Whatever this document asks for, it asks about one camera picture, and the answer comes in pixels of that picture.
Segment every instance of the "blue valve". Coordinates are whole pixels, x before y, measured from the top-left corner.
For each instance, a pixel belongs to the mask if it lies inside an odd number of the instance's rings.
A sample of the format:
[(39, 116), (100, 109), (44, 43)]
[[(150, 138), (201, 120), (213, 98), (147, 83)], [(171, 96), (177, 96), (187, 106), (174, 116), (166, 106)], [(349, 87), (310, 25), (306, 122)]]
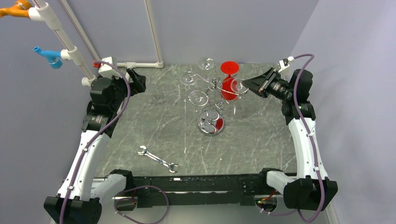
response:
[(41, 50), (40, 47), (35, 47), (33, 50), (39, 55), (45, 57), (48, 60), (48, 64), (51, 65), (53, 69), (59, 69), (62, 66), (61, 52), (52, 50)]

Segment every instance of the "wrench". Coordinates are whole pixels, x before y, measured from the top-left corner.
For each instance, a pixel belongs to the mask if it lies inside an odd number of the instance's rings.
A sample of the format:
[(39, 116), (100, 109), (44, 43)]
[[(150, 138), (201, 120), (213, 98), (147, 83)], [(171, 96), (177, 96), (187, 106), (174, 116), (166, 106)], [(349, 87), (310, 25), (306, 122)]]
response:
[(159, 162), (160, 164), (166, 166), (171, 173), (176, 173), (177, 172), (177, 170), (174, 170), (174, 168), (175, 167), (179, 167), (179, 165), (177, 165), (175, 163), (165, 162), (164, 160), (158, 158), (158, 156), (155, 156), (151, 152), (149, 152), (145, 146), (140, 146), (139, 148), (142, 149), (141, 152), (137, 152), (139, 155), (146, 155), (146, 156), (150, 157), (151, 159)]

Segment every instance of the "table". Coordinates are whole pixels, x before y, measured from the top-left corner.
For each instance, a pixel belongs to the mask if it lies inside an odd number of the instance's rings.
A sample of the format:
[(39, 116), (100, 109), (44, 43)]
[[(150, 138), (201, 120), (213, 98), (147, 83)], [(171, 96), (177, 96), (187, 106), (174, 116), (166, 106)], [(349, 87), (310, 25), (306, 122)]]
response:
[[(240, 64), (238, 77), (251, 78), (264, 73), (272, 64)], [(217, 76), (222, 76), (216, 66)], [(293, 139), (281, 112), (281, 101), (262, 99), (248, 92), (242, 96), (242, 113), (222, 113), (225, 130), (216, 137), (204, 136), (196, 126), (197, 113), (187, 96), (207, 88), (198, 80), (191, 86), (180, 82), (186, 70), (197, 65), (165, 65), (162, 69), (137, 68), (148, 78), (147, 90), (131, 97), (110, 143), (96, 170), (97, 177), (114, 169), (126, 169), (134, 176), (224, 175), (258, 173), (262, 168), (297, 171)], [(146, 157), (139, 146), (180, 167), (178, 173)]]

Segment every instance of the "marble surface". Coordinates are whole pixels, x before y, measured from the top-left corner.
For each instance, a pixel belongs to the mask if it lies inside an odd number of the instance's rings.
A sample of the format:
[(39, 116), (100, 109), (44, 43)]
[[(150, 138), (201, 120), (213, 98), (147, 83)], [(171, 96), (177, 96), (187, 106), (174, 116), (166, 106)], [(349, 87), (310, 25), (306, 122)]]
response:
[[(217, 67), (216, 76), (223, 76)], [(238, 77), (255, 77), (269, 67), (241, 64)], [(187, 97), (208, 85), (201, 80), (183, 85), (180, 76), (186, 70), (199, 72), (196, 65), (188, 64), (135, 69), (148, 78), (147, 91), (130, 99), (96, 176), (118, 168), (131, 170), (135, 176), (246, 174), (262, 168), (297, 171), (293, 139), (278, 99), (262, 99), (248, 92), (235, 102), (235, 114), (232, 109), (222, 111), (226, 124), (223, 133), (207, 137), (198, 131), (198, 113)], [(201, 74), (215, 76), (214, 71)], [(141, 145), (161, 159), (178, 164), (178, 173), (172, 174), (158, 162), (138, 155)]]

